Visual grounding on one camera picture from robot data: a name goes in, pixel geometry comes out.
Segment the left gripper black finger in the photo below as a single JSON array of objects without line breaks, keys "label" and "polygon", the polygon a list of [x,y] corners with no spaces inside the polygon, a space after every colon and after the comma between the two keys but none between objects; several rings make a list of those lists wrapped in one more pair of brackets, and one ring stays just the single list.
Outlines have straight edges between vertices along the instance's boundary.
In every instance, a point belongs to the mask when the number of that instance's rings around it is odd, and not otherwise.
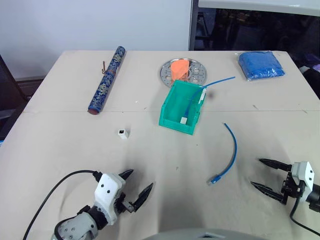
[{"label": "left gripper black finger", "polygon": [[134,203],[131,203],[134,212],[137,212],[138,209],[145,203],[145,201],[149,197],[152,188],[153,183],[149,184],[146,188],[144,188],[142,192],[138,195],[137,200]]},{"label": "left gripper black finger", "polygon": [[118,175],[123,179],[123,180],[126,180],[132,173],[133,173],[133,169],[128,169],[128,170],[125,170],[121,173],[119,173]]}]

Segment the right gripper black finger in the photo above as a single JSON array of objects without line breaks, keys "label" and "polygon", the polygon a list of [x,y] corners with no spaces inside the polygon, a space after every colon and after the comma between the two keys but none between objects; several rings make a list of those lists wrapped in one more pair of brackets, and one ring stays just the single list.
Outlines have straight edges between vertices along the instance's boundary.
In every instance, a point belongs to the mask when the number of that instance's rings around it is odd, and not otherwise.
[{"label": "right gripper black finger", "polygon": [[290,172],[292,170],[291,164],[286,164],[277,160],[267,159],[267,158],[260,158],[259,161],[264,165],[271,167],[273,169],[280,169],[286,172]]},{"label": "right gripper black finger", "polygon": [[283,201],[283,195],[276,193],[273,191],[272,188],[267,187],[263,184],[257,183],[257,182],[250,182],[258,191],[260,191],[261,193],[263,193],[264,195],[278,201],[278,202],[282,202]]}]

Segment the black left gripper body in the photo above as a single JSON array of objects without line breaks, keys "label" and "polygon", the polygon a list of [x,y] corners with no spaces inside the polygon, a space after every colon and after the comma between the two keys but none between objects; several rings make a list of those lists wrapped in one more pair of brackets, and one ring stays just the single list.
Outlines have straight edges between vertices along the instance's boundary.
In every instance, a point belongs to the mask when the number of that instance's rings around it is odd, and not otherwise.
[{"label": "black left gripper body", "polygon": [[134,211],[133,204],[126,200],[126,194],[122,192],[114,203],[116,213],[124,213],[125,211],[132,213]]}]

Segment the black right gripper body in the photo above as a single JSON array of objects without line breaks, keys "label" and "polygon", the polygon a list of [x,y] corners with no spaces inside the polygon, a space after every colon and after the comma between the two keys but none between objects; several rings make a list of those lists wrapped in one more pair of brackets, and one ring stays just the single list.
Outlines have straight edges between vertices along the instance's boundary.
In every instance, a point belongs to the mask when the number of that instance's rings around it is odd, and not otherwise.
[{"label": "black right gripper body", "polygon": [[282,183],[281,193],[283,193],[283,197],[281,203],[286,205],[288,197],[302,200],[305,188],[306,184],[303,180],[299,180],[298,184],[296,184],[292,176],[292,173],[288,172],[286,179]]}]

